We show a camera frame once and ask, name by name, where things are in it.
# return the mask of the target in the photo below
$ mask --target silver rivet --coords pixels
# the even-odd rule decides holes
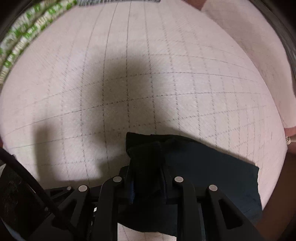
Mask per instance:
[[[211,191],[213,191],[213,192],[215,192],[215,191],[218,190],[218,188],[217,188],[216,185],[209,185],[209,189],[210,189]]]
[[[175,181],[181,183],[184,181],[183,177],[175,177]]]
[[[79,188],[78,188],[78,191],[80,192],[85,192],[87,190],[87,186],[85,185],[81,185]]]
[[[290,137],[286,137],[286,143],[287,143],[287,145],[291,144],[291,138]]]
[[[121,180],[122,178],[120,176],[113,177],[113,182],[119,183]]]

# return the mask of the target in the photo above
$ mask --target folded cloth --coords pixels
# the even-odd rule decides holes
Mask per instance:
[[[262,216],[257,183],[259,168],[252,164],[176,135],[147,136],[128,132],[126,151],[136,171],[148,167],[149,162],[153,169],[157,168],[157,162],[160,165],[165,161],[178,176],[190,180],[194,186],[215,184],[252,223]],[[157,153],[160,156],[149,159]],[[150,195],[153,190],[156,188],[149,189]],[[149,201],[129,205],[119,212],[119,223],[140,232],[176,236],[177,206],[155,205]]]

